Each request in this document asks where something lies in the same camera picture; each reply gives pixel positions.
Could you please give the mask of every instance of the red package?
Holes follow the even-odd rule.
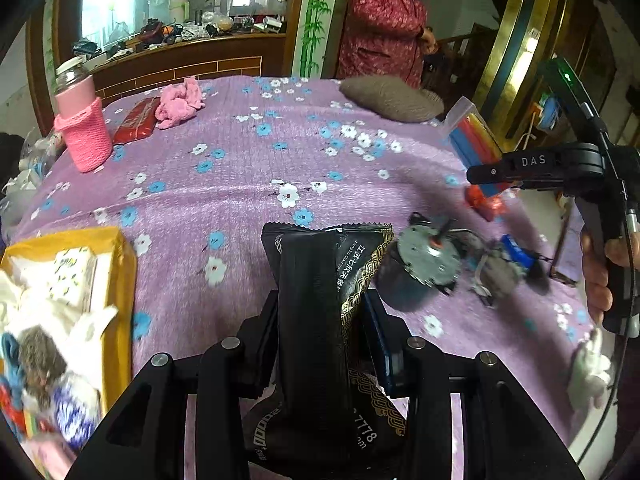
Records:
[[[156,126],[156,108],[159,104],[159,97],[142,99],[136,104],[117,129],[113,143],[126,144],[150,136]]]

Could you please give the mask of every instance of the human hand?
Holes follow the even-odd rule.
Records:
[[[640,233],[632,233],[631,245],[634,254],[634,267],[640,269]],[[594,322],[601,324],[604,313],[611,308],[613,296],[607,288],[609,274],[604,262],[601,262],[593,250],[593,240],[582,230],[582,273],[587,293],[587,309]],[[629,266],[629,256],[624,238],[609,240],[605,245],[605,255],[620,267]]]

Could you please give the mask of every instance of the red floral jacket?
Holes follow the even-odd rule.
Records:
[[[420,87],[422,35],[427,12],[420,0],[351,0],[337,77],[397,75]]]

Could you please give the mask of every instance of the pink fabric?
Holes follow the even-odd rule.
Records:
[[[104,124],[99,97],[91,106],[68,119],[57,115],[53,125],[62,132],[71,158],[82,173],[95,170],[111,155],[113,145]]]
[[[161,130],[176,126],[191,119],[197,110],[204,108],[202,92],[196,78],[187,77],[184,83],[168,85],[160,94],[160,105],[156,108],[156,126]]]

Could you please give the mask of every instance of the red object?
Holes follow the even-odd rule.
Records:
[[[111,155],[113,146],[102,116],[99,97],[91,106],[67,119],[56,115],[55,129],[62,132],[76,168],[82,173],[93,171]]]
[[[159,104],[159,97],[142,99],[136,104],[116,130],[113,143],[126,144],[150,136],[156,126],[156,108]]]
[[[480,186],[475,184],[465,188],[465,200],[487,222],[493,222],[507,211],[499,196],[485,197]]]
[[[0,408],[4,416],[16,425],[21,434],[27,433],[27,427],[24,423],[24,413],[22,410],[16,410],[11,404],[11,395],[5,386],[0,386]]]
[[[420,0],[350,0],[340,46],[338,79],[397,75],[420,88],[427,11]]]

